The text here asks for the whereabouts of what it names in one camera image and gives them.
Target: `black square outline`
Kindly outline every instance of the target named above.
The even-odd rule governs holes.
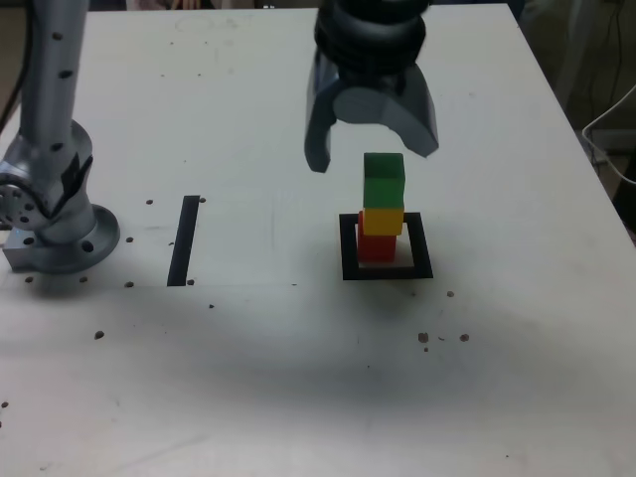
[[[358,264],[358,241],[356,224],[358,214],[340,214],[340,252],[342,255],[343,280],[415,280],[432,278],[430,256],[426,246],[424,227],[419,212],[404,213],[404,222],[408,228],[410,253],[413,266],[395,268],[360,268]]]

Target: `green cube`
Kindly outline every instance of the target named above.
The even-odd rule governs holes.
[[[401,154],[365,153],[365,209],[404,207],[404,180]]]

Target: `cube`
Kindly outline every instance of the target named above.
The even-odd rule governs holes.
[[[399,236],[404,222],[401,209],[365,209],[363,214],[367,236]]]
[[[368,236],[365,234],[363,213],[358,215],[358,262],[391,263],[396,259],[396,236]]]
[[[401,154],[365,153],[365,209],[402,209],[404,181]]]

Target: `floor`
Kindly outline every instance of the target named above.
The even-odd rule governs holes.
[[[0,104],[4,104],[22,63],[24,13],[19,8],[0,8]]]

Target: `white table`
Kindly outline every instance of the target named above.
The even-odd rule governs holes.
[[[439,151],[338,124],[325,175],[314,18],[89,16],[76,119],[122,241],[31,284],[1,261],[0,475],[634,475],[635,252],[507,7],[426,14]],[[404,152],[434,279],[341,280],[365,151]]]

